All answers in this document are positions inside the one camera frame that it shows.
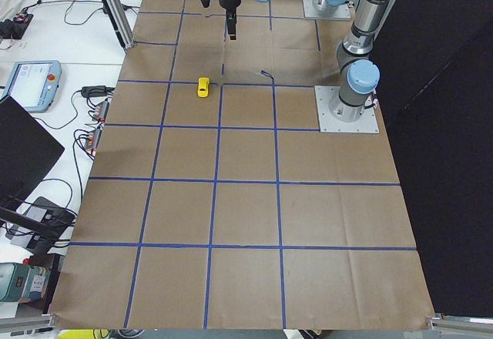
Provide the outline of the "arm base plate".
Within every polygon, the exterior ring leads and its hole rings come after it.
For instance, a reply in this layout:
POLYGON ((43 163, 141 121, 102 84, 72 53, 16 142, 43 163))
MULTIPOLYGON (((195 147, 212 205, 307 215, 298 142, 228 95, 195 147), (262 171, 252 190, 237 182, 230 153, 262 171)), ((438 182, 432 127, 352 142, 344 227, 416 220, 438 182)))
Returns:
POLYGON ((303 0, 304 18, 312 20, 349 21, 349 0, 303 0))
POLYGON ((319 128, 322 133, 378 134, 371 98, 359 107, 340 99, 340 86, 314 86, 319 128))

